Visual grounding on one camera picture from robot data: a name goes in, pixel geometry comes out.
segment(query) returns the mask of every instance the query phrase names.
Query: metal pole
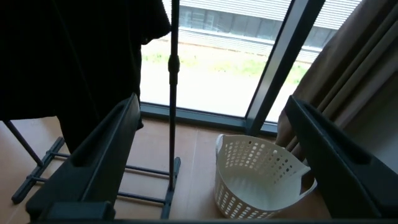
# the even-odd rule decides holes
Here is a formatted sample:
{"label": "metal pole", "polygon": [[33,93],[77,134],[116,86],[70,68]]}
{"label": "metal pole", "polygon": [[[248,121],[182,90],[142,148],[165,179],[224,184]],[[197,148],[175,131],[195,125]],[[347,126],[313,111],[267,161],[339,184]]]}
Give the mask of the metal pole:
{"label": "metal pole", "polygon": [[177,82],[180,71],[180,60],[178,58],[178,18],[180,15],[180,1],[172,0],[172,38],[171,54],[169,58],[170,72],[170,139],[169,139],[169,189],[174,189],[174,149],[175,149],[175,111],[177,107]]}
{"label": "metal pole", "polygon": [[19,143],[25,148],[27,153],[29,153],[29,155],[33,158],[33,160],[36,162],[36,164],[39,167],[42,167],[43,166],[42,160],[37,156],[35,151],[33,151],[31,146],[26,142],[24,137],[20,134],[18,129],[13,125],[13,123],[11,121],[3,121],[3,122],[7,126],[7,128],[11,131],[11,133],[15,136],[15,138],[17,138]]}

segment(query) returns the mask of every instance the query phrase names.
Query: green grass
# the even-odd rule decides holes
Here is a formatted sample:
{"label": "green grass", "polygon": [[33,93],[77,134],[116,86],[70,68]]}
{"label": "green grass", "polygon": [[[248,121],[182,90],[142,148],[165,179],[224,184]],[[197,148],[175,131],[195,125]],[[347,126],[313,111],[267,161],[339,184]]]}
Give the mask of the green grass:
{"label": "green grass", "polygon": [[[154,64],[165,64],[168,62],[169,56],[163,53],[152,53],[143,55],[142,60]],[[266,60],[264,56],[238,52],[225,52],[223,55],[195,54],[193,52],[180,54],[181,68],[185,70],[230,73],[249,77],[261,76]],[[310,65],[307,63],[295,62],[286,82],[298,85],[309,67]]]}

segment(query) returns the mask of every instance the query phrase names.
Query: laundry basket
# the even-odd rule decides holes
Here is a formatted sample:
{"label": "laundry basket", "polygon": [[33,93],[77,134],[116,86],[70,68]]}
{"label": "laundry basket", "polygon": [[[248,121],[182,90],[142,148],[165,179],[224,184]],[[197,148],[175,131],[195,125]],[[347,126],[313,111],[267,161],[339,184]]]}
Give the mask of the laundry basket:
{"label": "laundry basket", "polygon": [[301,178],[310,168],[280,146],[263,139],[218,136],[215,201],[228,218],[269,218],[298,202]]}

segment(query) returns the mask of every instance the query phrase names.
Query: brown curtain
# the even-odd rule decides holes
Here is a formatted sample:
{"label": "brown curtain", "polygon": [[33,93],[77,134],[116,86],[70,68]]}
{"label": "brown curtain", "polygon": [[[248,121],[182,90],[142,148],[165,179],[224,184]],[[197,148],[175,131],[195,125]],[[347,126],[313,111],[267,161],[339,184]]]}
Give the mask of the brown curtain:
{"label": "brown curtain", "polygon": [[[293,95],[346,129],[381,89],[396,83],[397,15],[396,0],[363,0],[327,43]],[[284,110],[275,143],[304,160]]]}

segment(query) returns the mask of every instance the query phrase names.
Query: wooden floor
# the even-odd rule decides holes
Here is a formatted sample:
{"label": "wooden floor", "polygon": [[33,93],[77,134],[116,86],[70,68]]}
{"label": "wooden floor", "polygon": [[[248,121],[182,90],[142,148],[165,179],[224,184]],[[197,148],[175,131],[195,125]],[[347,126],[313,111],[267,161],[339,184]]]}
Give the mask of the wooden floor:
{"label": "wooden floor", "polygon": [[[13,121],[27,142],[43,157],[53,142],[61,136],[56,118]],[[131,148],[128,164],[151,169],[168,170],[169,126],[167,123],[144,120],[145,127],[138,131]],[[178,125],[175,154],[182,165],[177,181],[171,219],[222,218],[213,200],[215,178],[215,140],[228,131]],[[63,146],[61,152],[67,153]],[[49,177],[62,161],[54,160],[42,177]],[[11,196],[35,167],[34,161],[17,139],[0,122],[0,223],[27,223],[27,199],[40,187],[35,186],[19,205],[13,205]],[[150,197],[164,198],[167,179],[125,172],[121,191]],[[161,207],[137,200],[119,198],[115,204],[116,218],[158,219]],[[318,192],[283,211],[276,218],[329,218],[326,206]]]}

